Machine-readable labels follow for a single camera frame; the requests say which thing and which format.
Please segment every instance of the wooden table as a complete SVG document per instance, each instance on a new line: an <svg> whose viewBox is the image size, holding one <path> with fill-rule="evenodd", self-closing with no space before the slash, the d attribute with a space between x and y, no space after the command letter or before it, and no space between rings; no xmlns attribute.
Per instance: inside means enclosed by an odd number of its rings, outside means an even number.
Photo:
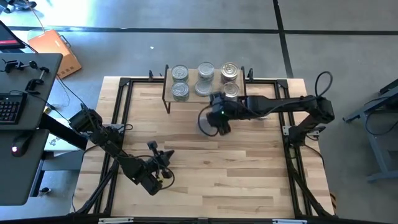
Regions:
<svg viewBox="0 0 398 224"><path fill-rule="evenodd" d="M111 121L119 79L104 78L96 108L104 124ZM302 79L288 79L288 83L291 97L306 95ZM156 140L159 149L174 149L170 168L175 173L175 183L150 196L120 170L112 216L294 217L277 114L271 114L265 121L230 121L231 133L209 138L200 134L196 125L198 112L205 104L174 103L167 114L162 87L161 83L134 84L127 122L134 129L126 132L123 149L135 156L150 154L146 145L150 140ZM248 95L275 97L272 85L247 84L247 91ZM296 123L306 115L294 113ZM317 142L307 139L307 144L318 150ZM322 160L306 147L301 152L309 189L324 209L333 213ZM77 209L98 185L103 157L104 151L99 148L85 154L75 191ZM104 192L102 209L108 187ZM304 211L300 190L298 195Z"/></svg>

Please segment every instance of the gray floor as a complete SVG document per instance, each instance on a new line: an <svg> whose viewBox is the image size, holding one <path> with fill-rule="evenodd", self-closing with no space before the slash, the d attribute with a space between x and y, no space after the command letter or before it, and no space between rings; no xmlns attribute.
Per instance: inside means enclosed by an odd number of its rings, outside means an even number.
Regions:
<svg viewBox="0 0 398 224"><path fill-rule="evenodd" d="M178 27L276 29L271 0L38 1L45 26ZM285 29L398 30L398 2L390 0L279 0ZM1 14L8 26L38 26L31 12ZM36 32L16 32L27 39ZM164 73L164 65L196 67L208 60L216 66L233 61L254 69L255 77L286 77L279 36L274 34L137 34L62 33L71 42L83 70L65 83L90 107L95 107L106 75ZM398 36L287 35L295 78L304 78L308 93L324 70L334 74L325 95L336 120L322 133L330 190L337 196L337 215L343 218L398 223L398 179L374 184L365 177L378 171L363 127L341 118L376 96L397 78ZM67 97L58 83L50 102L64 105ZM61 112L70 117L79 109L72 98ZM43 186L53 194L30 198L21 207L0 207L0 219L61 215L69 212L78 174L49 172Z"/></svg>

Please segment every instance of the orange box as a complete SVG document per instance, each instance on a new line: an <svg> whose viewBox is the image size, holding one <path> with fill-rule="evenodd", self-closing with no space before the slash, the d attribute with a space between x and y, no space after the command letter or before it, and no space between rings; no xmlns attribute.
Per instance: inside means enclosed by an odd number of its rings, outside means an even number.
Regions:
<svg viewBox="0 0 398 224"><path fill-rule="evenodd" d="M58 69L58 75L61 78L81 69L79 61L70 50L68 41L53 29L28 40L28 43L38 53L61 53L63 55L60 68Z"/></svg>

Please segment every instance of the can lid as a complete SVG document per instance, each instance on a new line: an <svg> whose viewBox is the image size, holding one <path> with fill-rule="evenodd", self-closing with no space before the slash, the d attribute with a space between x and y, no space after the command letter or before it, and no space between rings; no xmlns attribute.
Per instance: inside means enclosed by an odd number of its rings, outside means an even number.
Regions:
<svg viewBox="0 0 398 224"><path fill-rule="evenodd" d="M188 76L188 68L183 65L176 65L172 68L172 76L178 80Z"/></svg>
<svg viewBox="0 0 398 224"><path fill-rule="evenodd" d="M213 91L211 82L200 80L195 85L195 91L198 95L207 96Z"/></svg>
<svg viewBox="0 0 398 224"><path fill-rule="evenodd" d="M198 66L198 73L201 76L209 77L214 73L214 65L210 62L203 62Z"/></svg>
<svg viewBox="0 0 398 224"><path fill-rule="evenodd" d="M225 83L223 90L226 97L232 98L239 94L239 87L236 83L233 82Z"/></svg>
<svg viewBox="0 0 398 224"><path fill-rule="evenodd" d="M189 86L186 82L175 82L172 85L172 93L174 96L185 96L189 93Z"/></svg>
<svg viewBox="0 0 398 224"><path fill-rule="evenodd" d="M227 62L221 66L221 72L228 78L234 78L238 74L238 66L232 62Z"/></svg>

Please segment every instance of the keyboard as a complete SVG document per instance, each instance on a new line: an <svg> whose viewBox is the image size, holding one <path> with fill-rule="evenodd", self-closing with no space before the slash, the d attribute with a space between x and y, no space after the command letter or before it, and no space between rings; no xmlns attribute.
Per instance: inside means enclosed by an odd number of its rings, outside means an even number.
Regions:
<svg viewBox="0 0 398 224"><path fill-rule="evenodd" d="M18 124L27 93L0 93L0 125Z"/></svg>

